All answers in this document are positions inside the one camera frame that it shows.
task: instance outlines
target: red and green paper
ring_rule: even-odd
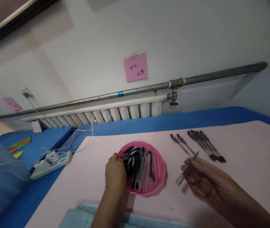
[[[29,137],[15,143],[13,146],[10,146],[9,148],[7,148],[7,150],[12,154],[12,153],[16,152],[17,150],[19,150],[20,148],[24,147],[25,145],[28,145],[31,141],[32,141],[32,139],[29,136]]]

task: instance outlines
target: wall socket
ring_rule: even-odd
[[[21,92],[23,94],[23,96],[25,96],[26,99],[28,99],[29,97],[33,97],[34,95],[28,90],[27,87],[21,89]]]

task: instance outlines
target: yellow paper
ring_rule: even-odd
[[[20,155],[23,153],[23,151],[21,151],[21,152],[19,152],[19,153],[17,153],[17,154],[14,154],[14,157],[17,159],[17,158],[19,158],[20,157]]]

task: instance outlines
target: power strip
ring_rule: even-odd
[[[53,162],[52,166],[48,170],[42,172],[42,171],[39,171],[38,169],[35,169],[30,178],[32,180],[36,180],[60,167],[63,167],[64,165],[69,164],[71,160],[72,160],[72,152],[68,151],[60,155],[60,159],[56,162]]]

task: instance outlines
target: pink sticky note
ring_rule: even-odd
[[[148,77],[147,53],[133,55],[123,59],[126,81],[136,81]]]
[[[3,98],[2,100],[12,111],[22,109],[12,98]]]

